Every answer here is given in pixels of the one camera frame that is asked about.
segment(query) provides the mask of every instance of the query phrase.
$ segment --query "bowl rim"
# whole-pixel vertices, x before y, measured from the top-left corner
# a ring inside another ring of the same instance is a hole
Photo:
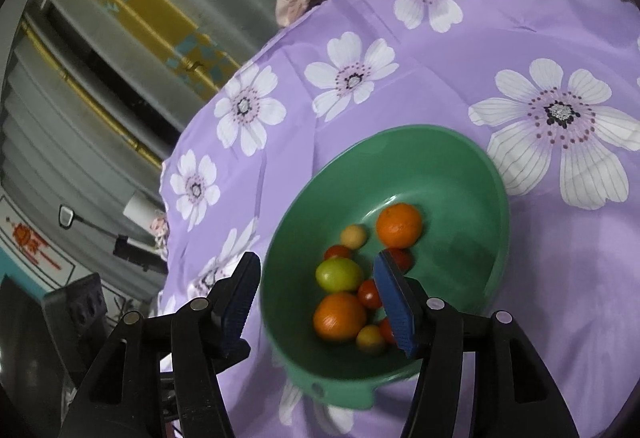
[[[300,190],[300,192],[296,195],[293,202],[291,202],[286,212],[280,219],[280,222],[278,223],[276,230],[273,233],[273,238],[271,238],[271,241],[269,243],[269,248],[267,249],[267,253],[265,254],[265,258],[263,262],[262,278],[264,278],[264,274],[269,264],[269,258],[270,258],[273,242],[276,238],[276,235],[278,234],[280,228],[282,227],[282,224],[284,223],[285,219],[289,215],[293,206],[296,204],[298,199],[305,193],[306,189],[311,185],[311,183],[316,179],[316,177],[320,176],[322,173],[325,173],[327,168],[329,168],[329,166],[331,166],[331,164],[334,163],[334,161],[338,160],[343,155],[349,153],[352,149],[356,148],[357,146],[364,144],[365,142],[369,141],[374,137],[382,135],[382,133],[392,133],[395,131],[413,131],[415,129],[423,129],[425,131],[440,131],[442,133],[446,133],[447,135],[452,136],[455,139],[458,139],[460,142],[467,145],[473,152],[475,152],[476,155],[478,155],[478,157],[480,158],[480,160],[484,162],[487,170],[492,176],[494,186],[495,186],[495,192],[497,193],[497,196],[498,196],[497,200],[498,200],[498,212],[500,215],[500,222],[499,222],[500,235],[498,237],[498,251],[495,256],[494,267],[492,268],[491,274],[487,279],[487,282],[484,286],[484,291],[483,291],[484,298],[488,303],[491,300],[495,291],[497,290],[497,287],[500,284],[500,280],[504,274],[504,269],[506,268],[506,265],[507,265],[506,261],[507,261],[508,252],[509,252],[509,241],[511,238],[509,200],[508,200],[507,192],[504,186],[504,182],[500,177],[500,174],[498,173],[498,170],[495,167],[494,162],[491,160],[491,158],[489,158],[489,156],[486,154],[484,149],[482,149],[482,147],[480,147],[476,142],[474,142],[472,139],[470,139],[466,135],[463,135],[462,133],[455,131],[455,129],[450,129],[444,126],[431,125],[431,124],[404,125],[404,126],[397,126],[395,128],[389,128],[389,129],[384,129],[382,131],[379,131],[378,133],[375,133],[365,139],[362,139],[361,141],[356,142],[355,144],[350,145],[350,147],[348,147],[347,149],[345,149],[344,151],[336,155],[334,158],[332,158],[332,160],[329,161],[324,167],[322,167],[322,169],[318,171],[318,173],[312,176],[311,179],[305,184],[305,187],[303,187]],[[496,267],[495,263],[501,263],[501,266]],[[260,280],[260,315],[262,319],[262,325],[265,329],[265,332],[268,336],[271,346],[273,346],[278,356],[281,358],[283,367],[285,368],[285,370],[289,370],[291,366],[294,366],[300,370],[306,371],[306,368],[302,368],[301,366],[299,366],[295,360],[293,360],[291,357],[289,357],[289,355],[284,353],[281,346],[277,343],[276,339],[273,338],[273,334],[271,332],[270,326],[267,324],[267,319],[264,317],[263,291],[264,291],[264,283],[263,283],[263,280]],[[396,380],[409,378],[414,374],[417,374],[420,370],[420,364],[421,364],[421,360],[416,360],[414,364],[409,364],[406,367],[396,370],[394,373],[391,373],[391,374],[386,373],[382,375],[376,375],[376,376],[371,376],[367,378],[358,378],[358,379],[335,378],[330,376],[322,376],[320,374],[310,373],[310,372],[308,372],[308,374],[314,376],[316,379],[320,381],[325,381],[332,384],[340,383],[340,384],[344,384],[345,386],[357,386],[363,382],[366,382],[372,387],[372,389],[375,389],[379,386],[383,386],[384,384],[388,384]],[[311,392],[306,392],[306,394],[313,396]]]

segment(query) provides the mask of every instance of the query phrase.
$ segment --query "yellow pipe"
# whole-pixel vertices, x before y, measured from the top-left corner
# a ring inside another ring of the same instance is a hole
[[[117,13],[114,17],[120,24],[162,63],[167,58],[179,62],[176,68],[171,67],[175,75],[193,75],[198,85],[204,85],[207,92],[201,92],[194,85],[190,86],[204,100],[209,100],[220,87],[235,73],[239,64],[227,53],[215,48],[210,37],[199,33],[206,43],[206,48],[212,50],[216,57],[222,57],[226,61],[225,67],[220,61],[199,59],[197,51],[191,50],[191,54],[179,54],[176,45],[184,40],[187,35],[198,32],[198,26],[189,19],[179,8],[168,0],[108,0],[115,6]],[[209,71],[218,66],[222,73],[222,79],[217,82],[209,75]]]
[[[117,135],[121,136],[125,142],[142,158],[148,161],[156,169],[162,168],[162,161],[158,155],[154,154],[145,144],[135,138],[127,128],[120,124],[114,117],[104,109],[104,107],[96,101],[73,77],[69,75],[69,72],[58,62],[58,60],[50,53],[49,49],[42,43],[38,35],[29,26],[29,24],[22,20],[20,22],[22,30],[27,35],[34,48],[42,56],[42,58],[54,68],[62,79],[69,85],[69,87],[82,99],[82,102],[86,104],[100,119]]]

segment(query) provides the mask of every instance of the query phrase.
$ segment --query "orange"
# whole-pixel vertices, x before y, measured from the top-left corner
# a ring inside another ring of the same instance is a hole
[[[367,323],[367,313],[358,298],[338,292],[326,296],[314,313],[314,328],[325,341],[355,339]]]
[[[393,204],[378,216],[376,232],[386,247],[406,249],[420,238],[422,218],[418,209],[409,204]]]

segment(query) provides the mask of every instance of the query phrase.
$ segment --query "colorful cloth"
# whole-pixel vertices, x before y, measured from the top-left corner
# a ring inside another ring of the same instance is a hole
[[[229,81],[166,162],[161,311],[245,250],[263,258],[298,192],[352,144],[447,126],[487,150],[511,195],[490,310],[514,314],[580,436],[595,436],[640,376],[639,36],[639,11],[619,0],[327,0]],[[415,381],[380,389],[370,411],[324,407],[287,382],[260,323],[256,301],[250,358],[218,376],[238,438],[400,435]],[[470,357],[457,437],[472,372]]]

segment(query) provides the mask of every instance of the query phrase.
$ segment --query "green bowl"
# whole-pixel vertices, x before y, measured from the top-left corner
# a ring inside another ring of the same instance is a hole
[[[347,225],[365,225],[369,240],[354,259],[368,277],[383,248],[376,219],[398,202],[416,206],[425,221],[411,249],[416,263],[408,275],[428,295],[478,313],[502,277],[509,244],[507,196],[493,163],[472,141],[438,126],[405,126],[339,155],[306,185],[280,222],[260,296],[267,335],[289,379],[323,404],[371,408],[376,388],[420,370],[420,361],[408,360],[398,349],[370,357],[354,342],[324,342],[312,323],[325,296],[314,275],[324,251],[339,242]]]

